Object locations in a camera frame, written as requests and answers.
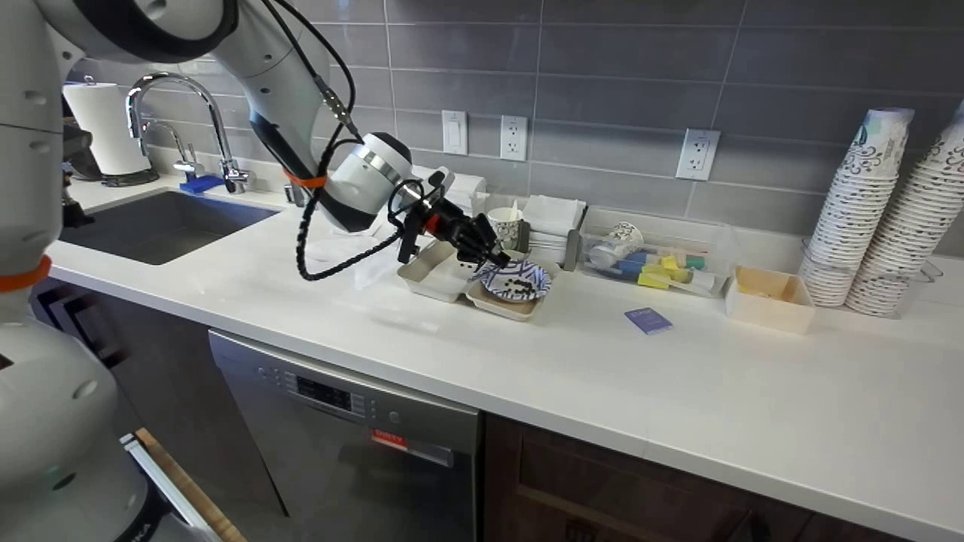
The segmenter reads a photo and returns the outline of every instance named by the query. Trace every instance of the metal faucet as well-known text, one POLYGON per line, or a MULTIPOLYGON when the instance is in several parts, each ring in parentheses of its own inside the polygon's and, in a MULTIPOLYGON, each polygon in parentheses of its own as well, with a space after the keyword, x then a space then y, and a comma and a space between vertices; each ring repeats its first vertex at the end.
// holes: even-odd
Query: metal faucet
POLYGON ((233 144, 229 144, 229 137, 224 130, 224 117, 219 117, 213 95, 206 86, 198 86, 198 82, 192 82, 192 78, 186 78, 180 74, 149 74, 149 76, 140 76, 131 86, 131 91, 127 95, 127 134, 130 134, 130 139, 135 139, 140 144, 140 153, 145 153, 145 147, 147 147, 145 134, 149 130, 149 120, 145 117, 145 96, 160 82, 180 82, 196 96, 206 101, 210 124, 213 124, 213 139, 218 139, 218 147, 219 147, 219 179, 229 183, 233 194, 243 194, 247 183, 251 183, 251 176, 239 165, 239 159, 233 153, 233 144))
POLYGON ((165 124, 165 120, 145 120, 145 124, 140 124, 140 153, 147 152, 147 144, 145 144, 147 139, 145 139, 145 137, 147 137, 153 127, 169 130, 173 139, 176 139, 176 152, 177 152, 176 172, 185 172, 186 179, 198 176, 202 165, 198 165, 198 156, 192 153, 192 144, 185 147, 180 134, 177 134, 173 124, 165 124))

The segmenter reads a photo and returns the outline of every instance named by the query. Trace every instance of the blue item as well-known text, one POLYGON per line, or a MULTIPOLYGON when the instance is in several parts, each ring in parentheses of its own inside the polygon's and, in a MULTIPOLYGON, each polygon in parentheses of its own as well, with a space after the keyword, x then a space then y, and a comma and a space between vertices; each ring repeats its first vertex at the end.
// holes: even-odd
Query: blue item
POLYGON ((625 320, 637 327, 642 327, 646 334, 660 334, 660 330, 672 327, 672 322, 663 313, 650 311, 650 306, 630 311, 625 320))
POLYGON ((621 277, 637 282, 649 258, 650 258, 649 251, 625 254, 625 258, 616 263, 621 277))
POLYGON ((207 194, 207 189, 213 189, 213 187, 219 187, 219 183, 226 183, 224 179, 218 179, 218 176, 189 176, 185 183, 180 183, 180 189, 185 194, 207 194))

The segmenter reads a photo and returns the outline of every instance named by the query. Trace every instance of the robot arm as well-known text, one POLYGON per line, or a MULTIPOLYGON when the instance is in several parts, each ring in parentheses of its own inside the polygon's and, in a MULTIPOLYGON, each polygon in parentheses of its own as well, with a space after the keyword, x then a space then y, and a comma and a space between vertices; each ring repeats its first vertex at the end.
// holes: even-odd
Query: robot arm
MULTIPOLYGON (((210 50, 247 91, 259 139, 347 230, 363 230, 397 195, 407 206, 404 247, 416 233, 434 233, 468 258, 501 255, 486 219, 468 219, 440 189, 411 189, 411 153, 391 137, 363 137, 331 176, 318 168, 324 159, 310 147, 316 112, 338 114, 321 130, 347 117, 264 5, 0 0, 0 540, 127 540, 140 530, 147 502, 145 479, 111 433, 111 373, 28 311, 30 286, 52 265, 41 254, 59 235, 56 60, 180 62, 210 50)), ((318 47, 310 58, 324 74, 327 58, 318 47)))

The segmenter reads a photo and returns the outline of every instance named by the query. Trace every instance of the stainless steel dishwasher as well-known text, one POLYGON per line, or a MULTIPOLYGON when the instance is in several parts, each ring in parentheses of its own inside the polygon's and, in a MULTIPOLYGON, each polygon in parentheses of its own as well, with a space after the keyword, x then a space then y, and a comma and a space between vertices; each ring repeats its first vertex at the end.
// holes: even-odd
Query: stainless steel dishwasher
POLYGON ((479 414, 219 330, 207 342, 297 534, 479 540, 479 414))

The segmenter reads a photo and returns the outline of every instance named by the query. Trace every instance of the cabinet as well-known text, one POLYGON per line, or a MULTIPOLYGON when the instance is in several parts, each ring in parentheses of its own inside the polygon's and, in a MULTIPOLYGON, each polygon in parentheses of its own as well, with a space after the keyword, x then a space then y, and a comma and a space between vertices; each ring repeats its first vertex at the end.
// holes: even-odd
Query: cabinet
POLYGON ((487 542, 892 542, 699 476, 486 419, 487 542))
POLYGON ((35 288, 33 313, 111 367, 118 433, 147 428, 224 510, 283 512, 207 355, 207 327, 56 280, 35 288))

